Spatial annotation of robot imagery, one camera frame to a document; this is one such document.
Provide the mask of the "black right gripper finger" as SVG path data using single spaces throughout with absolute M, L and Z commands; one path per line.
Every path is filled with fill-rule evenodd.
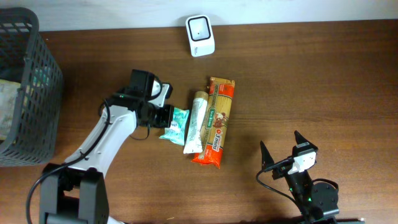
M 262 157 L 262 162 L 261 162 L 262 170 L 273 169 L 275 164 L 274 160 L 263 141 L 260 141 L 260 148 L 261 148 L 261 157 Z
M 296 146 L 312 146 L 313 144 L 303 137 L 297 130 L 294 131 Z

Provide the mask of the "teal tissue packet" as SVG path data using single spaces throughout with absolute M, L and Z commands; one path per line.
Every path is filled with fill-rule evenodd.
M 165 128 L 165 133 L 161 135 L 160 139 L 166 139 L 174 144 L 185 145 L 185 128 L 190 111 L 174 108 L 172 122 L 169 128 Z

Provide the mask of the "white tube with brown cap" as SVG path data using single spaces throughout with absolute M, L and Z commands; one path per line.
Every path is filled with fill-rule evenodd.
M 198 91 L 194 95 L 187 140 L 183 149 L 184 154 L 200 153 L 203 151 L 200 133 L 208 104 L 207 99 L 208 93 L 204 91 Z

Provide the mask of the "orange spaghetti packet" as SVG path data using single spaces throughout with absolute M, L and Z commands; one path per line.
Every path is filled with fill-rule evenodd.
M 200 132 L 202 152 L 196 153 L 192 162 L 220 168 L 235 81 L 211 77 L 208 89 L 208 104 Z

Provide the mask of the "cream snack bag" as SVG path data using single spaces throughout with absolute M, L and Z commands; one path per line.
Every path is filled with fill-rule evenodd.
M 1 140 L 5 140 L 12 126 L 18 89 L 21 84 L 1 80 Z

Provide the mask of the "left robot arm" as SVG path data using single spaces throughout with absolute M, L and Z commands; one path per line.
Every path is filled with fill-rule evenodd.
M 83 144 L 62 164 L 48 164 L 35 183 L 40 223 L 117 223 L 109 214 L 105 177 L 137 127 L 168 128 L 174 107 L 165 104 L 172 85 L 151 72 L 133 70 L 128 86 L 101 104 L 100 118 Z

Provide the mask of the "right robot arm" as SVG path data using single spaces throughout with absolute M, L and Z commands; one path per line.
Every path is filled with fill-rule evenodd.
M 318 147 L 294 131 L 296 145 L 292 154 L 275 162 L 263 141 L 261 148 L 261 170 L 256 174 L 256 181 L 263 187 L 288 198 L 299 209 L 301 216 L 295 223 L 364 223 L 363 220 L 338 220 L 339 186 L 328 179 L 312 179 L 308 170 L 317 163 Z M 284 178 L 291 195 L 287 195 L 260 180 L 260 175 L 272 172 L 274 180 Z

